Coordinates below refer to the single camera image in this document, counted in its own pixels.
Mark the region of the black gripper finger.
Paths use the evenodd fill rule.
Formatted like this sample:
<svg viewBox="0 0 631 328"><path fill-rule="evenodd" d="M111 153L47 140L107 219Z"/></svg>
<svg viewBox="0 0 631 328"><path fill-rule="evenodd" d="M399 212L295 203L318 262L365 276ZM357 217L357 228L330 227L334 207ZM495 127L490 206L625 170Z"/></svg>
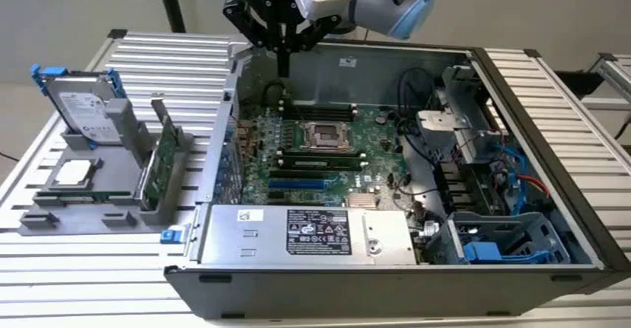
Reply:
<svg viewBox="0 0 631 328"><path fill-rule="evenodd" d="M286 26L286 37L283 44L283 76L290 76L290 57L293 53L310 51L325 39L337 26L342 23L341 15L327 16L317 19L301 32L297 25Z"/></svg>
<svg viewBox="0 0 631 328"><path fill-rule="evenodd" d="M253 45L277 53L278 76L285 76L285 44L282 41L282 28L277 19L273 0L261 0L255 7L263 14L266 25L262 25L249 12L247 0L226 0L223 13L235 28L250 40Z"/></svg>

